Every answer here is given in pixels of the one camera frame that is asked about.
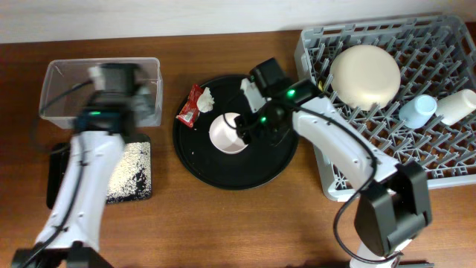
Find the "pink bowl with rice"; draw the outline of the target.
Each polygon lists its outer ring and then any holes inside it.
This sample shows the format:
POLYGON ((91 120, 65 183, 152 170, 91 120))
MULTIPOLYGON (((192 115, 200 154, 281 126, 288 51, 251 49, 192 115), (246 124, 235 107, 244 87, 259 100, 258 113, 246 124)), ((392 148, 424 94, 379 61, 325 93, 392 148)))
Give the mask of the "pink bowl with rice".
POLYGON ((227 112, 219 115, 213 120, 209 129, 209 137, 212 145, 226 154, 241 153, 248 145, 238 137, 234 119, 239 114, 235 112, 227 112))

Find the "white tissue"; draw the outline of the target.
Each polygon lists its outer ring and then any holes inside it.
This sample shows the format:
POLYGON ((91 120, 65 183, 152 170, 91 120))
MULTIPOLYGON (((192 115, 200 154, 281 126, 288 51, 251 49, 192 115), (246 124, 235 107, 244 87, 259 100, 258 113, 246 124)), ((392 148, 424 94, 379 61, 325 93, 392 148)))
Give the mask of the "white tissue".
POLYGON ((200 112, 206 113, 213 110, 214 98, 208 87, 205 88, 196 102, 197 108, 200 112))

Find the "red snack wrapper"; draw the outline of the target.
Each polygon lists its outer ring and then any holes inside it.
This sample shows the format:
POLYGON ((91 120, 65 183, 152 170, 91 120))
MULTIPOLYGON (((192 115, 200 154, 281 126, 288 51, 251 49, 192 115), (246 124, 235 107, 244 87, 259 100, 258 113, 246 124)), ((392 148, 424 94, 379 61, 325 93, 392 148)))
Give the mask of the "red snack wrapper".
POLYGON ((189 95, 187 96, 185 105, 181 108, 176 116, 176 119, 189 128, 193 127, 194 123, 199 117, 200 111, 197 106, 197 102, 203 92, 204 90, 200 86, 194 84, 189 95))

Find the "beige plate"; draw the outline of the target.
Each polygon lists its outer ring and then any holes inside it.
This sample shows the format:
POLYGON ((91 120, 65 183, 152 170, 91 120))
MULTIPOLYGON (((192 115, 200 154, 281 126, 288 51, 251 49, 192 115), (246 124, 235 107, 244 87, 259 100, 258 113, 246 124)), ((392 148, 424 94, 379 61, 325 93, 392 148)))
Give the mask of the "beige plate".
POLYGON ((356 45, 341 52, 330 66, 331 87, 351 108, 384 108, 399 91, 400 69, 386 50, 356 45))

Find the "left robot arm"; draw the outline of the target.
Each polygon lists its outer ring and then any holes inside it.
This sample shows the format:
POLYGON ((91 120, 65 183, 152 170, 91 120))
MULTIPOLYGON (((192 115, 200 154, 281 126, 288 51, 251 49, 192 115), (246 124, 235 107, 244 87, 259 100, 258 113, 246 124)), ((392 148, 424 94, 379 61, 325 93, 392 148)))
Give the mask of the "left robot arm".
POLYGON ((131 194, 152 190, 150 139, 135 133, 135 112, 149 104, 143 86, 95 92, 74 121, 68 164, 51 214, 31 249, 12 267, 110 267, 99 253, 100 225, 112 179, 131 194))

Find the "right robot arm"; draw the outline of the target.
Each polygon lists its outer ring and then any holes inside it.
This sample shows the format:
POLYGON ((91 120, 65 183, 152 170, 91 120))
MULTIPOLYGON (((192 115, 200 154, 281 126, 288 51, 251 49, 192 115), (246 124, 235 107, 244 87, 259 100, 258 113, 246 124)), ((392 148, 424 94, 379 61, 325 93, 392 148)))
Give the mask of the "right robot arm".
POLYGON ((357 252, 339 246, 351 257, 350 267, 397 267, 402 250, 431 224, 427 175, 422 166, 401 164, 365 139, 344 120, 332 101, 310 80, 289 85, 281 80, 262 87, 244 78, 240 92, 249 113, 236 118, 244 142, 254 134, 293 130, 317 147, 349 181, 354 194, 338 210, 333 232, 342 214, 358 202, 354 226, 361 244, 357 252))

